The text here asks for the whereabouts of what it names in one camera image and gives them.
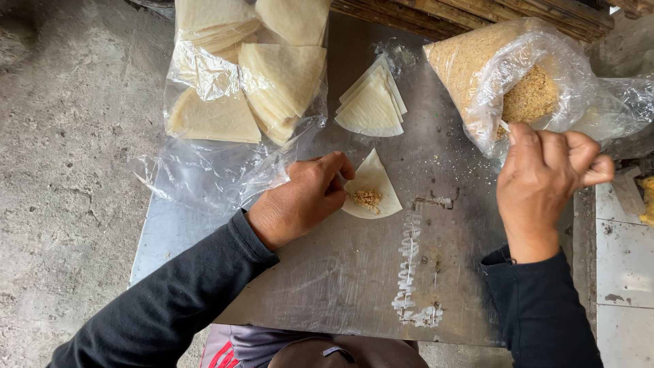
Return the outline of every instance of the left hand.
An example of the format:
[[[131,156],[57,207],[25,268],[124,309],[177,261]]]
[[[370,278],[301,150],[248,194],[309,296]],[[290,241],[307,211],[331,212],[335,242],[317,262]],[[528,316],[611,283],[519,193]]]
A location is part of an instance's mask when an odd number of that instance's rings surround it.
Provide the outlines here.
[[[345,153],[297,161],[290,181],[264,192],[245,218],[264,245],[274,251],[336,212],[349,195],[338,173],[354,179],[354,168]]]

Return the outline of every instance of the black long-sleeve shirt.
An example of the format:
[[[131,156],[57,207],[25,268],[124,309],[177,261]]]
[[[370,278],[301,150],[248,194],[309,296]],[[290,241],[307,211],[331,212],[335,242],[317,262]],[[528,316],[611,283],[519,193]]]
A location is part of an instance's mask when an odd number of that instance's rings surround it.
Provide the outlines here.
[[[125,291],[52,354],[50,368],[174,367],[193,336],[279,259],[237,212]],[[482,261],[516,367],[601,367],[565,256],[511,265],[508,248]]]

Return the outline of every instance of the stainless steel table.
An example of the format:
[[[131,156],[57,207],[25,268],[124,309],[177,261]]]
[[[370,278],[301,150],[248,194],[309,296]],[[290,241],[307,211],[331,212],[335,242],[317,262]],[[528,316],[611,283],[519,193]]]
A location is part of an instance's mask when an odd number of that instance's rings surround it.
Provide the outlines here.
[[[218,323],[501,346],[479,260],[506,239],[492,164],[465,136],[447,91],[426,63],[422,37],[332,12],[330,120],[304,157],[339,149],[355,166],[377,148],[404,209],[376,220],[338,211],[279,250]],[[407,105],[405,133],[374,138],[332,118],[338,97],[386,51]],[[130,284],[212,232],[206,217],[152,196]],[[572,207],[560,222],[569,249]]]

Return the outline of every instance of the wrist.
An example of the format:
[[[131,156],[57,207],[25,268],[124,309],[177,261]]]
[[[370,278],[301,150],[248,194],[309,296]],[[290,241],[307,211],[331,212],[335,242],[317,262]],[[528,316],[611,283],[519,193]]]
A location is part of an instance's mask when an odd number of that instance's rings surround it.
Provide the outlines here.
[[[506,229],[511,258],[516,263],[535,263],[554,257],[560,250],[559,232],[555,227],[530,229],[528,232]]]
[[[277,248],[284,245],[284,242],[274,237],[274,232],[271,231],[271,225],[265,218],[252,211],[246,212],[243,216],[250,224],[250,228],[252,228],[256,237],[261,240],[261,243],[263,243],[268,250],[275,251]]]

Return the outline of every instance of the plastic bag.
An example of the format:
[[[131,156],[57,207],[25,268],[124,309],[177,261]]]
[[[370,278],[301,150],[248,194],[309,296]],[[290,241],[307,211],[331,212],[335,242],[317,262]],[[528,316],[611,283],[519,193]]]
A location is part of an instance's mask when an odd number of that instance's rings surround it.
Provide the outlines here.
[[[326,122],[329,6],[177,0],[168,138],[157,155],[129,163],[134,174],[158,196],[218,213],[287,182],[286,169]]]
[[[562,132],[579,120],[598,80],[581,47],[539,18],[521,18],[467,32],[424,47],[426,56],[463,118],[468,137],[488,158],[502,158],[506,137],[496,139],[504,94],[535,65],[556,84],[552,113],[531,122]]]
[[[645,128],[654,119],[654,75],[600,78],[595,99],[571,128],[605,146]]]

